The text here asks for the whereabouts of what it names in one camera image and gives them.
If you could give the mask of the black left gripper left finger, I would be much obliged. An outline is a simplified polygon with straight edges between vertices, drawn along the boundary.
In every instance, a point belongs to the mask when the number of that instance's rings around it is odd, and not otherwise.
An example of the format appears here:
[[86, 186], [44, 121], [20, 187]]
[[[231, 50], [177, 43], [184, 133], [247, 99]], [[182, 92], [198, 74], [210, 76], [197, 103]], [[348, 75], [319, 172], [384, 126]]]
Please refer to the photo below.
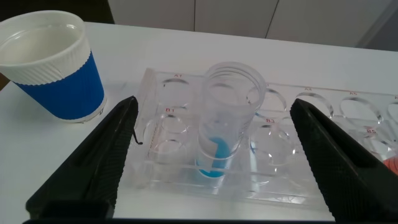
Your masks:
[[120, 101], [28, 199], [30, 219], [112, 218], [138, 111]]

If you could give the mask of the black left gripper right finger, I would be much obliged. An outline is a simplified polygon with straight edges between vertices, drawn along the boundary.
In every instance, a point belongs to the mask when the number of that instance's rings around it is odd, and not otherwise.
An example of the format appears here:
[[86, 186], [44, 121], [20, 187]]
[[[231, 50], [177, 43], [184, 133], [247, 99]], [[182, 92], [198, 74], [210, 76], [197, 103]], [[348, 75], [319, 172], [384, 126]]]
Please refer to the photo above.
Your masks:
[[397, 221], [397, 174], [309, 102], [296, 99], [290, 116], [336, 221]]

